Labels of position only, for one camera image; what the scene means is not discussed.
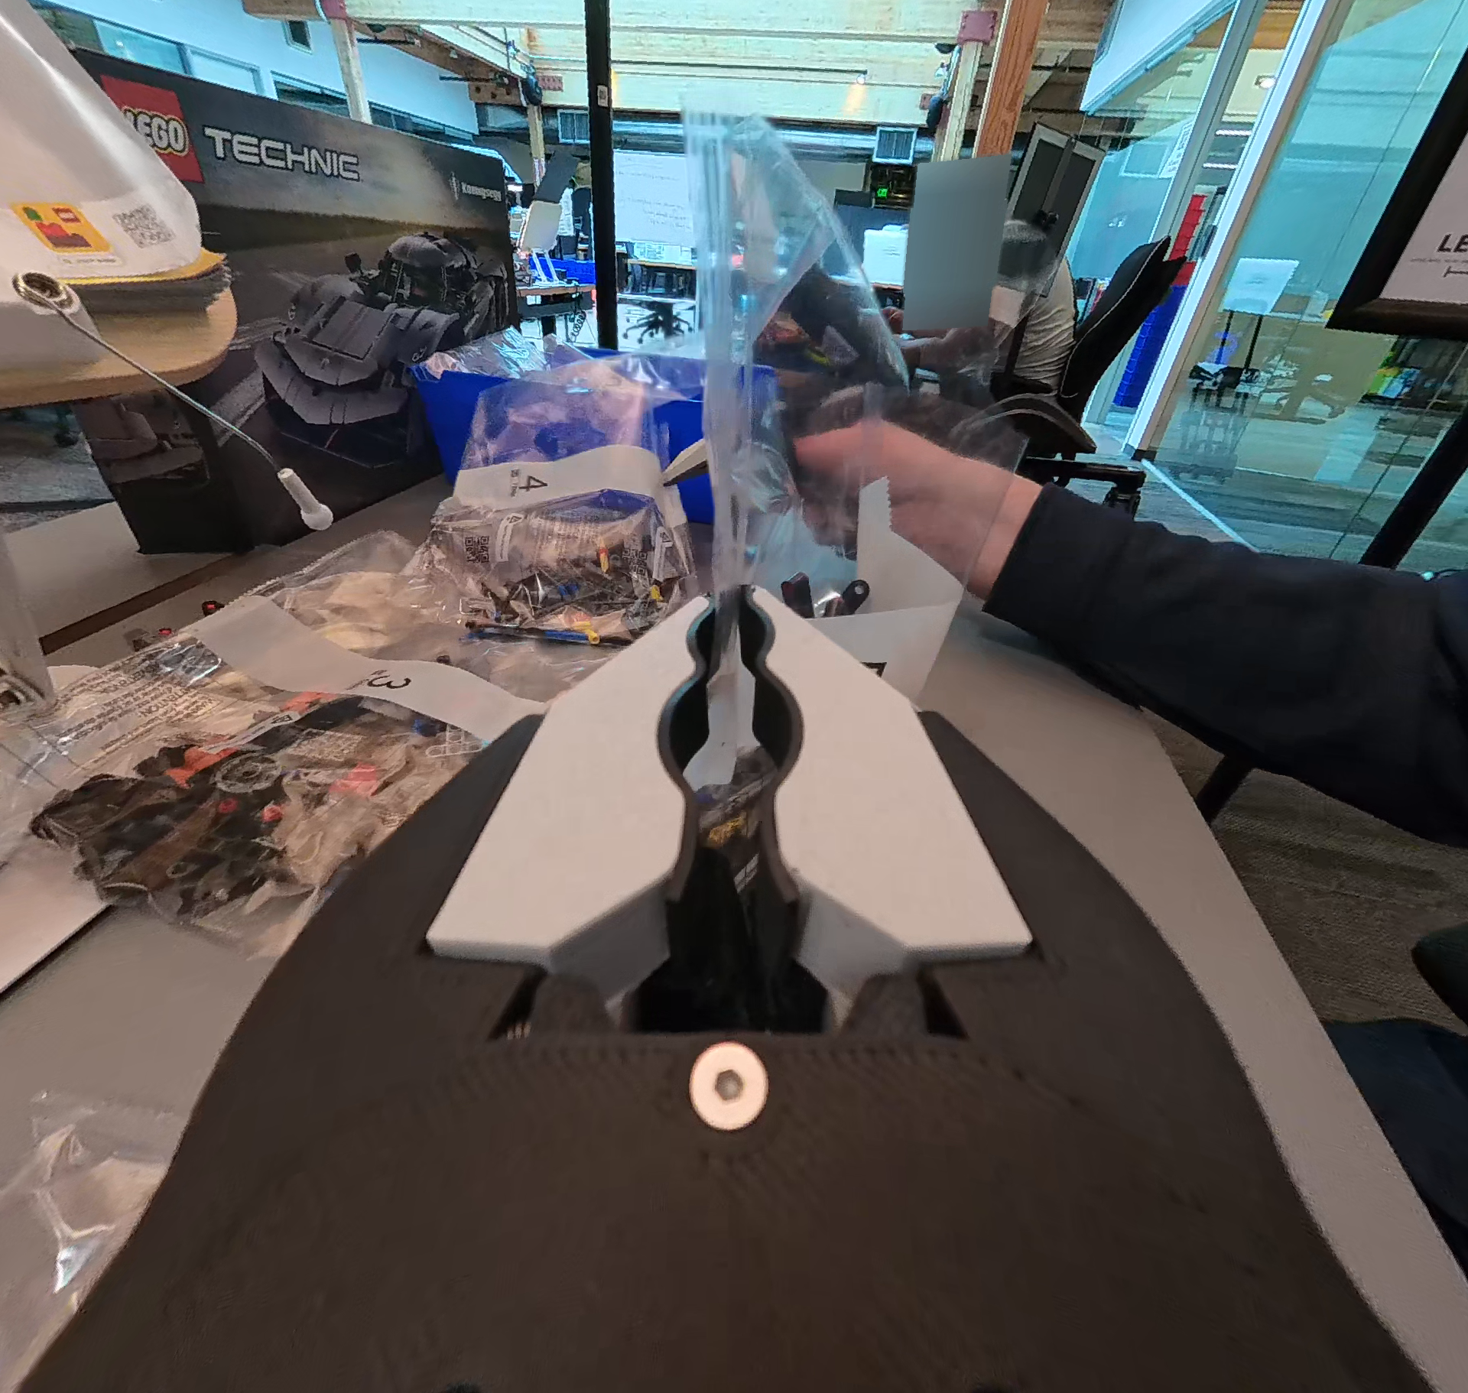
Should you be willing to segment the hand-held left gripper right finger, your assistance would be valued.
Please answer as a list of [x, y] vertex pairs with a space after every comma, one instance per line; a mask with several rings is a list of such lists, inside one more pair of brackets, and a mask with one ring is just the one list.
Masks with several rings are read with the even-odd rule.
[[764, 674], [798, 720], [774, 838], [803, 909], [797, 958], [836, 1022], [877, 977], [1011, 959], [1033, 935], [916, 707], [754, 589]]

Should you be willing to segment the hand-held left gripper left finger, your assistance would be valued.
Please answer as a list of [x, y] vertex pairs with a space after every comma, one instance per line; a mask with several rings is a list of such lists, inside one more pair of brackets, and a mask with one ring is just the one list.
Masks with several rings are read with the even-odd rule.
[[749, 909], [684, 776], [710, 619], [690, 604], [544, 714], [430, 927], [438, 958], [589, 982], [644, 1032], [756, 1027]]

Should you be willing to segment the clear plastic lego parts bag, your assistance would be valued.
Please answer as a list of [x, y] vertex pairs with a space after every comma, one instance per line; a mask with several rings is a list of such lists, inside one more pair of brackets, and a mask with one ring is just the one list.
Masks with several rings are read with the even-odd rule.
[[[698, 233], [700, 333], [707, 361], [712, 592], [716, 602], [710, 740], [690, 768], [700, 833], [725, 850], [741, 894], [759, 878], [757, 802], [774, 784], [774, 751], [753, 730], [756, 684], [744, 669], [734, 601], [764, 589], [790, 614], [859, 656], [890, 687], [916, 696], [959, 607], [964, 581], [895, 535], [889, 484], [867, 486], [854, 525], [802, 515], [753, 524], [749, 433], [756, 338], [780, 296], [820, 263], [867, 281], [862, 250], [833, 204], [764, 119], [689, 111], [690, 209]], [[898, 281], [908, 335], [979, 329], [990, 315], [1008, 220], [1006, 160], [923, 168]], [[944, 451], [1016, 473], [1026, 440], [990, 392], [990, 378], [908, 369], [908, 404], [884, 424]]]
[[544, 705], [492, 678], [374, 533], [4, 725], [4, 925], [107, 909], [277, 958], [327, 896]]
[[607, 497], [487, 512], [453, 486], [422, 566], [458, 596], [469, 628], [585, 645], [631, 643], [698, 587], [689, 522]]
[[410, 366], [418, 381], [449, 374], [523, 378], [590, 361], [590, 355], [554, 335], [528, 337], [518, 329], [482, 337], [453, 350], [438, 350]]
[[2, 1389], [17, 1390], [118, 1254], [186, 1130], [176, 1112], [37, 1094], [2, 1174]]

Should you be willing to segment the person's right forearm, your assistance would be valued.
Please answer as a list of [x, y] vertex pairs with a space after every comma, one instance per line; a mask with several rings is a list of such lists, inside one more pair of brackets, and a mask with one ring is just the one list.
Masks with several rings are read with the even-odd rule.
[[1467, 841], [1467, 579], [1254, 553], [1044, 487], [992, 614], [1206, 746]]

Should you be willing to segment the black lego set box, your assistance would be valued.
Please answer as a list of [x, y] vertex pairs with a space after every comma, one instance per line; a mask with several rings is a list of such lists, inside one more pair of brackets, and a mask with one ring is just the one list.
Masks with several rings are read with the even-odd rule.
[[274, 465], [336, 519], [441, 471], [413, 366], [517, 325], [503, 161], [236, 89], [77, 58], [194, 196], [236, 330], [202, 379], [76, 409], [138, 550], [245, 553], [307, 528]]

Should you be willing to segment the lego instruction booklet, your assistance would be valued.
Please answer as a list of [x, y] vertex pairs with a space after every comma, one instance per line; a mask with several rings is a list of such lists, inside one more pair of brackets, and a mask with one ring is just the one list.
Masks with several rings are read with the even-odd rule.
[[2, 273], [89, 315], [207, 309], [228, 291], [194, 197], [27, 0], [2, 9]]

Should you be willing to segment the person's right hand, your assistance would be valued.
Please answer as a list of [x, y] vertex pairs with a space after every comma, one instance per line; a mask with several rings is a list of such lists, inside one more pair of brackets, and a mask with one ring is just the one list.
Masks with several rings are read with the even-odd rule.
[[1043, 496], [1013, 471], [933, 447], [880, 422], [810, 435], [795, 447], [805, 474], [862, 489], [889, 484], [897, 537], [988, 601]]

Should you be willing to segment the blue plastic bin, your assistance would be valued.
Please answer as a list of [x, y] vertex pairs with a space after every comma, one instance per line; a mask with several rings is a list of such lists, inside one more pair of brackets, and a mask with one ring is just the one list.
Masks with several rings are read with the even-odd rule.
[[707, 476], [666, 484], [703, 438], [707, 361], [559, 348], [522, 376], [435, 356], [413, 371], [454, 497], [487, 512], [607, 497], [657, 507], [682, 527], [713, 522]]

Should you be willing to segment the whiteboard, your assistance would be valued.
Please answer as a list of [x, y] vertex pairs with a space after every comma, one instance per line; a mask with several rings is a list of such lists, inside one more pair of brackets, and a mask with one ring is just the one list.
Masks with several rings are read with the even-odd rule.
[[689, 192], [689, 166], [682, 153], [617, 150], [617, 240], [636, 247], [672, 247], [694, 253], [698, 237]]

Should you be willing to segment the black monitor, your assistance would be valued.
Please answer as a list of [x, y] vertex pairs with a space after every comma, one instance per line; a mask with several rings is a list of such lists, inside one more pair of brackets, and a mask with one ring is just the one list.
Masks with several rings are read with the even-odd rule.
[[1033, 227], [1061, 256], [1108, 153], [1038, 124], [1015, 176], [1008, 220]]

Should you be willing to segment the black chair back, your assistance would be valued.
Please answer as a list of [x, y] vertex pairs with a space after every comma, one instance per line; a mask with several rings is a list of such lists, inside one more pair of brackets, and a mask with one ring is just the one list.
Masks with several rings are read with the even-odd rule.
[[1051, 458], [1075, 460], [1095, 453], [1092, 438], [1079, 424], [1080, 417], [1100, 379], [1177, 283], [1183, 260], [1170, 258], [1169, 248], [1165, 238], [1136, 248], [1111, 276], [1092, 312], [1079, 320], [1056, 388], [1056, 402], [1065, 410], [1074, 432], [1052, 438]]

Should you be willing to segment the black pole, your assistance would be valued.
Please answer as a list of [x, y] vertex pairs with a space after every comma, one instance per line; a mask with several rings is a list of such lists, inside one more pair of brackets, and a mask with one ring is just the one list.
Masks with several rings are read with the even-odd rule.
[[615, 93], [612, 55], [612, 0], [584, 0], [585, 76], [592, 173], [592, 242], [597, 294], [597, 345], [620, 345], [618, 273], [615, 233]]

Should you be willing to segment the framed fiducial marker sign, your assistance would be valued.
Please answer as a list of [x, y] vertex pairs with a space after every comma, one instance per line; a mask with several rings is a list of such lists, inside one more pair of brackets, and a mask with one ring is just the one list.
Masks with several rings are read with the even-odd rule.
[[1467, 340], [1467, 61], [1460, 61], [1328, 327]]

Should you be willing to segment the wooden post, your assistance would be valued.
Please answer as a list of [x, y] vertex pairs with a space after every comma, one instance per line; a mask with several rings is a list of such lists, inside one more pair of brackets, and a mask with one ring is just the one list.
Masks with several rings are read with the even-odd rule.
[[1026, 84], [1051, 0], [1006, 0], [990, 66], [972, 156], [1011, 156]]

